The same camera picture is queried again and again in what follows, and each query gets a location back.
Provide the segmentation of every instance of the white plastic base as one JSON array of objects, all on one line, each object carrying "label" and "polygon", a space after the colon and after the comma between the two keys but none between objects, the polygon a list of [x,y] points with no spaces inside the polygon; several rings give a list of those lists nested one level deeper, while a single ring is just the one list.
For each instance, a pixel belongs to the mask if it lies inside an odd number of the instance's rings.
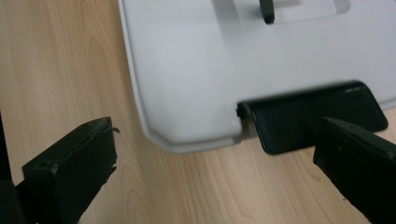
[{"label": "white plastic base", "polygon": [[120,0],[134,97],[146,136],[170,152],[243,138],[236,104],[358,79],[396,105],[394,0]]}]

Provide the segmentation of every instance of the wooden surface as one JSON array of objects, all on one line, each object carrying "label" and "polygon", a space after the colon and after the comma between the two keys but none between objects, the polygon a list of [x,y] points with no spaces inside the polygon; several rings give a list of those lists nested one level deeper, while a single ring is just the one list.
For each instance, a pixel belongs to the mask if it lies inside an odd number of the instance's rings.
[{"label": "wooden surface", "polygon": [[[111,116],[118,169],[81,223],[366,223],[312,163],[258,139],[172,155],[142,134],[116,0],[0,0],[0,108],[12,174],[79,124]],[[396,142],[396,110],[387,111]]]}]

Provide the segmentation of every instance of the black plastic piece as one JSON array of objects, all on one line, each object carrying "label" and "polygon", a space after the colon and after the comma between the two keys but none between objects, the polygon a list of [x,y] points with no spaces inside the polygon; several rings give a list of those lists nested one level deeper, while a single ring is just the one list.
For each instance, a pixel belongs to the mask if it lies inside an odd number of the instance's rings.
[{"label": "black plastic piece", "polygon": [[396,146],[361,127],[325,119],[314,163],[373,223],[396,223]]},{"label": "black plastic piece", "polygon": [[41,208],[39,199],[26,188],[26,182],[23,180],[17,187],[16,191],[20,198],[21,210],[26,224],[36,224],[41,220]]},{"label": "black plastic piece", "polygon": [[25,164],[21,192],[38,199],[38,223],[78,223],[116,160],[111,119],[104,118],[80,125]]},{"label": "black plastic piece", "polygon": [[369,88],[359,81],[245,101],[238,104],[237,113],[241,119],[254,120],[269,154],[312,147],[323,117],[345,120],[370,132],[388,127]]},{"label": "black plastic piece", "polygon": [[11,180],[0,180],[0,223],[25,224],[17,191]]},{"label": "black plastic piece", "polygon": [[11,179],[11,171],[9,169],[6,138],[4,136],[3,121],[0,113],[0,179]]},{"label": "black plastic piece", "polygon": [[273,24],[275,20],[274,0],[260,0],[260,11],[265,23]]}]

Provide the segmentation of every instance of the white plastic panel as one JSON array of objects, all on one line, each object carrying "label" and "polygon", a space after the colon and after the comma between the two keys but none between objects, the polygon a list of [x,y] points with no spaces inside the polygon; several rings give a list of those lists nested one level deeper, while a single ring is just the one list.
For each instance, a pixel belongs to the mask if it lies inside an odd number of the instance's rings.
[{"label": "white plastic panel", "polygon": [[266,25],[259,0],[120,0],[146,136],[175,153],[228,146],[239,101],[348,79],[394,106],[395,1],[322,1],[332,5],[304,9],[310,18],[291,12],[312,0],[275,3]]}]

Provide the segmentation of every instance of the white plastic tray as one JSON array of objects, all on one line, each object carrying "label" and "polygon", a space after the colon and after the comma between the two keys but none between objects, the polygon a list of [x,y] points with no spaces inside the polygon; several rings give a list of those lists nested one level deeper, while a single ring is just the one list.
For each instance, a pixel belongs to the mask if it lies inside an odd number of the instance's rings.
[{"label": "white plastic tray", "polygon": [[236,104],[334,81],[396,105],[394,0],[120,0],[134,97],[151,141],[174,152],[241,140]]}]

